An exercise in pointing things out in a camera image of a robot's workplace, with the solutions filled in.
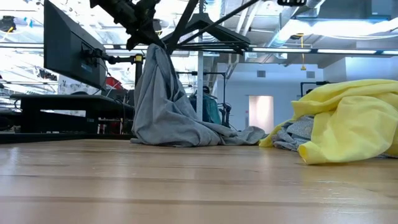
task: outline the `wood grain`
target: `wood grain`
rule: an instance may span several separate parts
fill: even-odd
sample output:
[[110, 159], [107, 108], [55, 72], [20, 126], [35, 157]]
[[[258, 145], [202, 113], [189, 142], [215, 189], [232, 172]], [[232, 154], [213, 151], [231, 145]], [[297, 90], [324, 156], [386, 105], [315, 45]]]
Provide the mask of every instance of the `wood grain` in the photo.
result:
[[258, 147], [0, 146], [0, 223], [396, 223], [398, 161]]

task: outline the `ceiling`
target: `ceiling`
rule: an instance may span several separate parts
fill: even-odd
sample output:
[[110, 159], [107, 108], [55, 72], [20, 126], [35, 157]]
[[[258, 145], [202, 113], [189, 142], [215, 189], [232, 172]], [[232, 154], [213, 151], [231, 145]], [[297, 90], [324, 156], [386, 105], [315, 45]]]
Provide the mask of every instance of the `ceiling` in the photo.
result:
[[[93, 37], [103, 44], [125, 44], [129, 35], [125, 28], [120, 24], [115, 24], [113, 18], [104, 12], [100, 7], [90, 9], [89, 0], [51, 0], [60, 9], [67, 13], [74, 21], [79, 23]], [[232, 10], [242, 5], [244, 0], [207, 0], [206, 11], [214, 21], [221, 16], [228, 14]], [[319, 15], [316, 18], [293, 19], [318, 19], [319, 21], [351, 19], [357, 21], [369, 21], [372, 23], [385, 21], [395, 18], [398, 14], [398, 0], [380, 0], [382, 5], [371, 4], [372, 0], [326, 0], [320, 5]], [[14, 43], [42, 43], [43, 42], [43, 0], [12, 0], [7, 4], [0, 5], [0, 16], [15, 16], [17, 30], [10, 34], [0, 32], [0, 42]], [[155, 18], [160, 19], [163, 32], [161, 37], [171, 33], [182, 15], [186, 0], [163, 0], [156, 6]], [[259, 4], [258, 7], [252, 6], [248, 9], [239, 32], [250, 38], [252, 45], [267, 46], [272, 43], [273, 38], [280, 33], [279, 27], [282, 21], [289, 23], [291, 16], [285, 21], [279, 17], [284, 15], [289, 9], [278, 6], [275, 0], [266, 1]], [[370, 12], [380, 12], [378, 15], [372, 15]], [[254, 19], [250, 22], [250, 16], [253, 13]], [[224, 22], [223, 26], [237, 30], [241, 13], [233, 16]], [[326, 37], [324, 35], [309, 34], [303, 37], [303, 46], [305, 48], [324, 48], [324, 49], [398, 49], [398, 29], [387, 30], [373, 34], [378, 37], [389, 36], [391, 38], [368, 40], [364, 38], [357, 39], [338, 39], [336, 37]], [[301, 39], [287, 39], [283, 47], [301, 47]], [[344, 55], [306, 55], [305, 63], [318, 65], [323, 68]], [[218, 58], [205, 57], [205, 70], [214, 70], [217, 63], [228, 63], [229, 57], [220, 55]], [[37, 76], [39, 67], [43, 65], [42, 51], [35, 52], [30, 50], [16, 51], [13, 49], [2, 49], [0, 55], [2, 62], [0, 74], [7, 81], [23, 82], [44, 82]], [[172, 57], [176, 70], [186, 72], [197, 70], [197, 53], [191, 52], [189, 57]], [[302, 63], [302, 56], [299, 54], [288, 54], [286, 58], [280, 58], [276, 55], [257, 54], [255, 58], [245, 59], [241, 57], [239, 62], [254, 63], [279, 63], [285, 66], [290, 64]], [[130, 64], [108, 65], [109, 71], [113, 77], [120, 80], [126, 88], [132, 88], [134, 84], [134, 66]], [[196, 77], [191, 75], [182, 75], [180, 77], [185, 84], [188, 93], [193, 92], [196, 87]], [[19, 85], [15, 87], [16, 91], [28, 89], [32, 93], [54, 94], [53, 88], [40, 85]]]

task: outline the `blue gray cloth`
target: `blue gray cloth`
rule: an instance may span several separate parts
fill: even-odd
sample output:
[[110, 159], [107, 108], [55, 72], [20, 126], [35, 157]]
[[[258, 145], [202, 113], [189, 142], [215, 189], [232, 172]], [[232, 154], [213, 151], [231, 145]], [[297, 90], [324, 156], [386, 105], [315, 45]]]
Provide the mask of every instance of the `blue gray cloth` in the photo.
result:
[[311, 141], [313, 116], [302, 116], [296, 121], [286, 122], [277, 134], [271, 136], [274, 147], [297, 151], [299, 145]]
[[150, 45], [144, 72], [134, 90], [136, 113], [132, 126], [133, 143], [193, 147], [253, 145], [265, 132], [249, 127], [237, 132], [219, 124], [202, 122], [177, 78], [164, 49]]

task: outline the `computer monitor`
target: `computer monitor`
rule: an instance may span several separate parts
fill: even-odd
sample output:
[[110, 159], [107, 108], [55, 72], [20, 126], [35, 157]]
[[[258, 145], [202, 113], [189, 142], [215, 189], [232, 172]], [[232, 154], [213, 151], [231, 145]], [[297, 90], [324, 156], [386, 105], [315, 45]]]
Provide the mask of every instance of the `computer monitor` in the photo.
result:
[[44, 3], [44, 67], [76, 81], [103, 89], [104, 61], [83, 55], [84, 50], [101, 49], [98, 42], [49, 0]]

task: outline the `yellow fabric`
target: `yellow fabric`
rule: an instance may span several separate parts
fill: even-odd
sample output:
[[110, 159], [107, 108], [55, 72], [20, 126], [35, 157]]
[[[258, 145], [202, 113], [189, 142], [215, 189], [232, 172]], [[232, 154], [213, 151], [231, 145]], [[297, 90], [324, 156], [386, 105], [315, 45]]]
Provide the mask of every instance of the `yellow fabric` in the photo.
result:
[[[359, 80], [329, 84], [293, 101], [292, 120], [314, 114], [311, 141], [298, 148], [307, 164], [351, 162], [382, 153], [398, 156], [398, 82]], [[262, 147], [272, 147], [271, 136]]]

